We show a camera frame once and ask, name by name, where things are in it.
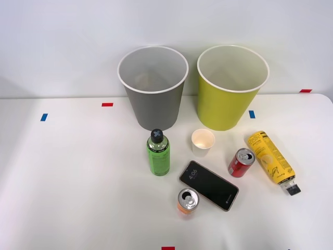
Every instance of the gray bucket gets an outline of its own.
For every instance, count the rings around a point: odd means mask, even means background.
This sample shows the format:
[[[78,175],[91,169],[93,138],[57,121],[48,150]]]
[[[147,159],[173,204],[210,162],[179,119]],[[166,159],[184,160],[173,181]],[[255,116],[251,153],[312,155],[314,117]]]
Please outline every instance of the gray bucket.
[[[136,49],[118,65],[136,119],[147,130],[166,130],[175,124],[187,75],[185,57],[162,46]]]

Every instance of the black cap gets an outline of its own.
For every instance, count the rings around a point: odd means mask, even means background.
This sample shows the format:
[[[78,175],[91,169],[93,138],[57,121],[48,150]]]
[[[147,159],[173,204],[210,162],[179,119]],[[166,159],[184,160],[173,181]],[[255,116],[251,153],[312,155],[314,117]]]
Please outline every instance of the black cap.
[[[301,189],[295,184],[289,188],[287,188],[287,191],[290,195],[295,195],[301,192]]]
[[[151,141],[154,143],[160,143],[163,142],[163,132],[160,129],[154,129],[152,130],[150,134]]]

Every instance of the red can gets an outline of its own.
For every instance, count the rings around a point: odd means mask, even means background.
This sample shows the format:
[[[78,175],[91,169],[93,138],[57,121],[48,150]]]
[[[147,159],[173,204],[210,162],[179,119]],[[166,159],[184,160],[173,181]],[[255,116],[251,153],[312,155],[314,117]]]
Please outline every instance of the red can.
[[[241,148],[230,162],[228,171],[233,177],[242,177],[254,161],[254,153],[247,148]]]

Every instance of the blue tape marker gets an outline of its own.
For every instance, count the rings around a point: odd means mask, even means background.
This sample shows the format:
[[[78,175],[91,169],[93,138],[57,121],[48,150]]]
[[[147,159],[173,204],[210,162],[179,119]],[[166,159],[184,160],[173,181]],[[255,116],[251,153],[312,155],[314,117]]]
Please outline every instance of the blue tape marker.
[[[42,118],[41,118],[41,121],[46,121],[46,117],[47,117],[48,114],[43,114],[42,115]]]
[[[253,110],[249,110],[249,114],[250,114],[250,118],[251,119],[255,119],[255,115],[254,115],[254,111]]]

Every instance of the paper cup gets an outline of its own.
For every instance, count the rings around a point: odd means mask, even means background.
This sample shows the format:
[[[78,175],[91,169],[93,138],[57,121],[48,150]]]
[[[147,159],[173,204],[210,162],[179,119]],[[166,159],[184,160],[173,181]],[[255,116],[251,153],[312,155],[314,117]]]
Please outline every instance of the paper cup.
[[[192,152],[197,157],[204,157],[215,143],[214,134],[207,129],[198,129],[192,134]]]
[[[236,45],[209,48],[197,67],[198,117],[213,130],[234,127],[270,75],[262,56]]]
[[[187,75],[185,57],[162,46],[136,49],[118,65],[118,77],[136,119],[147,130],[166,130],[174,125]]]

